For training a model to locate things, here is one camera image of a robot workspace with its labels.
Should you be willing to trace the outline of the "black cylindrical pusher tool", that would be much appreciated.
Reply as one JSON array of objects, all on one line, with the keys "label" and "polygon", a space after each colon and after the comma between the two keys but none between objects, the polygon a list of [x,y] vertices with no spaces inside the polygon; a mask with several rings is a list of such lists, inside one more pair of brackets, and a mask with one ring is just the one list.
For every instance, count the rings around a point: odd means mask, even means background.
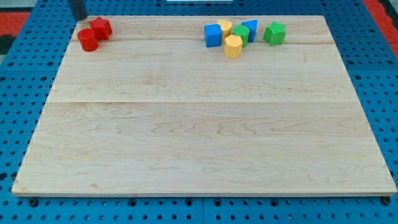
[{"label": "black cylindrical pusher tool", "polygon": [[82,21],[87,18],[88,13],[84,0],[68,0],[72,15],[76,21]]}]

